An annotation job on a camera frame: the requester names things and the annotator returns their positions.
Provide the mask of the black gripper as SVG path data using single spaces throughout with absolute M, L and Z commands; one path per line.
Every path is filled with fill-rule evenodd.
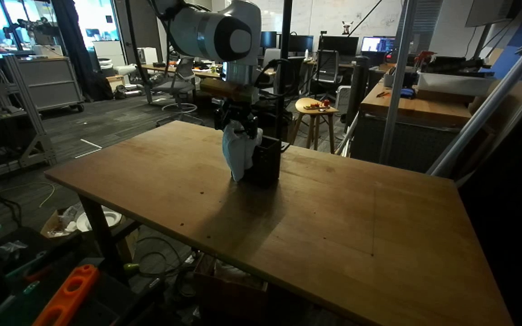
M 214 127 L 230 127 L 235 134 L 255 134 L 257 118 L 246 101 L 223 99 L 214 114 Z

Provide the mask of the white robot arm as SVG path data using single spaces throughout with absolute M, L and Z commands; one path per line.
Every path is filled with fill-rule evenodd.
M 248 0 L 232 0 L 217 12 L 201 11 L 185 0 L 150 0 L 150 5 L 177 52 L 225 65 L 223 78 L 205 78 L 199 83 L 205 94 L 223 99 L 216 125 L 234 127 L 237 134 L 254 137 L 261 9 Z

